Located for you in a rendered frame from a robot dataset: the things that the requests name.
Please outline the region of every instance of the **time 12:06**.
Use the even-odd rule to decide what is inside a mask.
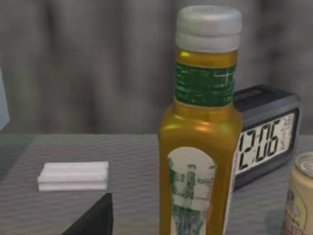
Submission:
[[[275,120],[272,123],[266,123],[257,126],[249,131],[242,133],[239,140],[239,169],[244,170],[250,165],[244,163],[245,157],[252,160],[252,165],[261,162],[266,157],[272,157],[277,152],[278,139],[280,133],[277,133],[277,127],[281,120]]]

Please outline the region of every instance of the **yellow liquid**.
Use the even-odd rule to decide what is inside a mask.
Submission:
[[[227,68],[236,63],[237,51],[223,54],[195,53],[178,49],[176,61],[191,66]],[[167,158],[179,147],[194,147],[217,165],[208,211],[206,235],[222,235],[231,168],[242,117],[230,103],[223,107],[200,107],[177,100],[164,112],[159,140],[160,235],[171,232],[171,194]]]

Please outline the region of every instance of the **clock display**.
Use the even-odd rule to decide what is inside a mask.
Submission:
[[[286,152],[291,144],[295,114],[287,114],[241,133],[237,171],[243,173]]]

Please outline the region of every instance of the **white bottle cap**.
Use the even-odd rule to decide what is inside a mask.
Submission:
[[[241,13],[226,6],[188,6],[177,19],[176,44],[194,52],[223,53],[240,44]]]

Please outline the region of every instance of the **clock digit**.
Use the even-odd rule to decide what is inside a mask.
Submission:
[[[248,131],[246,134],[247,134],[247,136],[252,136],[252,137],[251,137],[250,147],[246,148],[244,150],[244,152],[242,152],[243,145],[244,145],[244,135],[242,135],[240,138],[239,151],[241,152],[241,155],[240,155],[240,161],[239,161],[239,170],[243,170],[243,169],[248,167],[248,164],[244,164],[244,157],[245,157],[246,153],[251,151],[251,149],[254,147],[254,143],[255,143],[256,131],[251,130],[251,131]]]
[[[270,141],[268,143],[268,154],[267,154],[268,157],[273,156],[277,151],[278,137],[274,136],[274,132],[275,132],[275,126],[278,125],[279,123],[280,123],[280,119],[277,121],[274,121],[270,130]]]
[[[259,138],[259,147],[256,153],[256,162],[258,163],[259,161],[262,161],[266,154],[267,154],[267,149],[268,149],[268,138],[269,138],[269,129],[270,129],[270,125],[266,124],[264,126],[261,127],[261,133],[260,133],[260,138]],[[263,149],[263,154],[262,156],[260,156],[261,153],[261,143],[262,141],[265,140],[266,144],[264,145],[264,149]]]

